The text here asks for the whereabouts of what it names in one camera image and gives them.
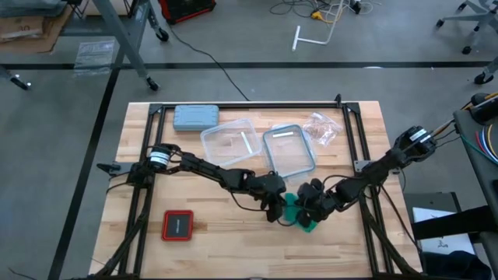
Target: red square object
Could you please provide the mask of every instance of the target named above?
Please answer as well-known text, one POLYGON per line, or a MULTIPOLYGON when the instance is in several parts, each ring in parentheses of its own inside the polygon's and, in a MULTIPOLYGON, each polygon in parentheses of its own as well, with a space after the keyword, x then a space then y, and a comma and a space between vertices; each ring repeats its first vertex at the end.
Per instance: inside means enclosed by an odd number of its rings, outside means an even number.
POLYGON ((164 241, 188 241, 192 238, 194 212, 191 210, 170 210, 164 213, 164 241))

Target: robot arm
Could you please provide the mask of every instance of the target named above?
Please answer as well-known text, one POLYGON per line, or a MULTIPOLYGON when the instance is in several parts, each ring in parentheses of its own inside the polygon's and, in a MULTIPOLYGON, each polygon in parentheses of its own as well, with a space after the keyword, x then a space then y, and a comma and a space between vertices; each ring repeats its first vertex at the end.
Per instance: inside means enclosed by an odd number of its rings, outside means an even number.
POLYGON ((171 144, 153 146, 149 162, 156 173, 171 175, 181 171, 192 172, 214 180, 231 194, 248 194, 256 201, 261 201, 260 209, 266 211, 266 219, 269 222, 274 222, 282 216, 282 207, 286 202, 281 194, 286 192, 286 185, 283 179, 273 171, 256 177, 252 170, 225 170, 199 159, 192 153, 182 152, 180 147, 171 144), (174 155, 181 159, 171 160, 174 155), (168 163, 179 164, 168 168, 168 163))

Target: floor stripe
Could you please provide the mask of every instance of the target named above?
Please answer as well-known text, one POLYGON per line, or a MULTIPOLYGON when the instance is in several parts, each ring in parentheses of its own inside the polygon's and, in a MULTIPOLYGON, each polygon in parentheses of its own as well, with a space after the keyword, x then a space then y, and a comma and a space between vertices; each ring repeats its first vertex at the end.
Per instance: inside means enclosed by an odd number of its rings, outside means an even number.
MULTIPOLYGON (((252 68, 474 68, 485 67, 490 61, 421 61, 421 62, 222 62, 225 69, 252 68)), ((74 64, 4 64, 8 70, 73 70, 74 64)), ((217 69, 218 65, 211 62, 192 63, 145 63, 147 69, 217 69)), ((130 64, 123 64, 123 69, 133 69, 130 64)))
MULTIPOLYGON (((117 65, 123 62, 125 53, 120 49, 117 53, 117 65)), ((85 194, 86 183, 92 169, 93 159, 95 157, 96 148, 99 144, 100 135, 102 133, 103 124, 106 119, 107 109, 109 108, 110 99, 112 97, 114 87, 116 86, 117 77, 119 76, 120 68, 116 67, 110 73, 107 86, 100 102, 99 112, 97 113, 95 124, 93 125, 92 134, 90 136, 88 147, 86 148, 85 158, 81 170, 79 171, 78 181, 76 182, 75 192, 72 195, 71 204, 69 206, 68 215, 66 216, 64 228, 62 229, 61 238, 55 251, 54 260, 48 274, 49 280, 59 280, 62 268, 64 267, 64 260, 68 253, 69 244, 75 228, 76 219, 78 218, 79 208, 85 194)))

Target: green object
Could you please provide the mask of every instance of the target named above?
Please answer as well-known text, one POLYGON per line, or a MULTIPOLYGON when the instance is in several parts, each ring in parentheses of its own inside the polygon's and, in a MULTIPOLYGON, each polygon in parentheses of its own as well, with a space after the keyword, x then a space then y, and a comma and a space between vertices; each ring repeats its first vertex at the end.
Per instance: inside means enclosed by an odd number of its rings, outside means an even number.
MULTIPOLYGON (((283 212, 283 218, 287 222, 295 222, 296 221, 296 215, 297 212, 300 210, 299 207, 296 207, 294 205, 294 202, 297 200, 297 196, 294 194, 286 194, 286 210, 283 212)), ((317 222, 311 221, 311 224, 308 227, 304 227, 298 222, 296 223, 297 227, 300 227, 302 230, 304 230, 307 233, 310 233, 314 228, 316 228, 318 225, 317 222)))

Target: wooden table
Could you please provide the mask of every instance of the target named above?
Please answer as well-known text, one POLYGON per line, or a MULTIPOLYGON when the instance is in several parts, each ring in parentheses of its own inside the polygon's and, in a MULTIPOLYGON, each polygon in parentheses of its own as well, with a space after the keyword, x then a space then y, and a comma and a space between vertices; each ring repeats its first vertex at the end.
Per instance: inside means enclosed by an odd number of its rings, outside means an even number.
MULTIPOLYGON (((390 148, 378 102, 359 102, 366 139, 372 159, 379 159, 390 148)), ((121 134, 116 160, 134 162, 139 159, 149 103, 130 103, 121 134)), ((261 136, 275 124, 304 124, 314 111, 328 115, 344 124, 337 109, 245 109, 221 110, 220 124, 240 118, 250 118, 261 136)), ((167 112, 163 142, 178 144, 183 151, 205 156, 198 132, 176 132, 174 112, 167 112)), ((355 132, 358 151, 359 139, 355 132)), ((323 180, 330 174, 353 175, 347 137, 343 131, 328 147, 313 144, 317 154, 317 169, 308 178, 291 180, 287 191, 296 193, 300 183, 316 177, 323 180)), ((253 169, 257 175, 268 172, 265 152, 246 159, 233 167, 253 169)), ((110 185, 124 178, 113 179, 110 185)), ((385 188, 398 207, 405 224, 409 224, 405 201, 398 178, 389 176, 385 188)), ((102 263, 116 250, 125 235, 132 187, 118 187, 107 196, 100 230, 93 253, 90 273, 102 268, 102 263)), ((237 195, 248 208, 259 203, 249 196, 237 195)), ((420 270, 415 247, 404 234, 395 212, 384 195, 380 196, 384 222, 391 242, 415 269, 420 270)), ((377 258, 384 267, 381 250, 377 258)), ((135 254, 130 254, 128 269, 135 254)), ((152 209, 149 217, 146 248, 142 264, 143 278, 339 278, 369 277, 370 265, 366 252, 363 225, 358 205, 342 213, 334 212, 320 222, 311 233, 297 227, 282 227, 266 221, 264 212, 248 212, 238 208, 229 193, 217 183, 194 175, 177 173, 156 176, 152 209), (190 209, 194 212, 194 230, 189 242, 161 240, 163 215, 166 210, 190 209)))

